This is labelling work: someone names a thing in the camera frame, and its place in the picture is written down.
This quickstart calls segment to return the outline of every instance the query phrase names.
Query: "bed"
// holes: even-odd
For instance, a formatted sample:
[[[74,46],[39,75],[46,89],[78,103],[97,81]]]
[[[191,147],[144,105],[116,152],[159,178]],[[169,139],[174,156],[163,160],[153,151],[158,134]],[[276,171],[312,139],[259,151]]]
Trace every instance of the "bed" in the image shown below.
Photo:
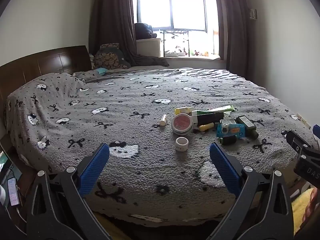
[[[7,97],[6,128],[19,157],[48,173],[76,166],[106,142],[109,162],[85,197],[93,211],[149,227],[198,225],[221,219],[234,197],[209,158],[215,131],[193,130],[188,151],[178,153],[171,119],[176,107],[229,104],[237,111],[225,118],[246,115],[259,138],[238,140],[225,151],[257,171],[281,170],[293,186],[295,152],[285,135],[293,129],[318,148],[311,131],[265,88],[226,70],[48,73]],[[168,123],[160,127],[163,114]]]

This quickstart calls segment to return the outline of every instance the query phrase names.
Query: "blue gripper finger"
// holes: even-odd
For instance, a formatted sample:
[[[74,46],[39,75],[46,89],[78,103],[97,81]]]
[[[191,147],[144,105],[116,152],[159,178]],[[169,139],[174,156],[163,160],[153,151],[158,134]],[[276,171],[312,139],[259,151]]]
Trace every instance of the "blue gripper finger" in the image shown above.
[[[315,136],[317,136],[319,139],[320,139],[320,127],[319,125],[315,124],[313,129],[312,129],[312,132]]]
[[[104,166],[109,160],[109,147],[107,144],[100,145],[86,169],[79,177],[78,192],[81,197],[89,194],[99,178]]]
[[[210,158],[228,191],[238,197],[241,192],[241,178],[216,143],[210,146]]]

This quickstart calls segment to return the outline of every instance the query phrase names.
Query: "black cylinder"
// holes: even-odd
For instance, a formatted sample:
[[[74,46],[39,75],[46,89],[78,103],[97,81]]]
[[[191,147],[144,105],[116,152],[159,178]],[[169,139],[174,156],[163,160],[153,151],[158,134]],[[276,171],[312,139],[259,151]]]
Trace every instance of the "black cylinder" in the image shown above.
[[[219,138],[219,142],[222,145],[231,145],[237,142],[237,137],[235,135],[222,137]]]
[[[250,138],[255,140],[259,137],[259,134],[256,130],[252,130],[251,133],[250,133]]]

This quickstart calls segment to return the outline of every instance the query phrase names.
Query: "patterned pillow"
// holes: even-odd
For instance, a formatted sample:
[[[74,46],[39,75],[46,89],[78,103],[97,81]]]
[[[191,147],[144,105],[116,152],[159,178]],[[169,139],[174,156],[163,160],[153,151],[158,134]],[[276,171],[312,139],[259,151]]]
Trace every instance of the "patterned pillow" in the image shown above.
[[[107,44],[102,44],[100,46],[100,48],[101,49],[102,48],[117,48],[117,49],[119,49],[120,47],[119,47],[119,43],[107,43]]]
[[[124,60],[124,55],[119,50],[118,43],[108,43],[101,45],[100,50],[97,52],[94,58],[94,64],[96,67],[103,67],[106,69],[128,69],[131,65]]]

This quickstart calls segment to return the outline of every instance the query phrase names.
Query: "wall outlet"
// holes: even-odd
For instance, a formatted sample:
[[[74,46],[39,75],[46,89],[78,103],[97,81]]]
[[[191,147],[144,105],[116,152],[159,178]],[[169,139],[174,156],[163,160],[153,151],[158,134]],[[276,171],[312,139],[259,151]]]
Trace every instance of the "wall outlet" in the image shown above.
[[[310,130],[310,128],[311,128],[310,124],[308,124],[307,121],[304,120],[300,114],[297,114],[297,117],[305,125],[305,127],[307,127]]]

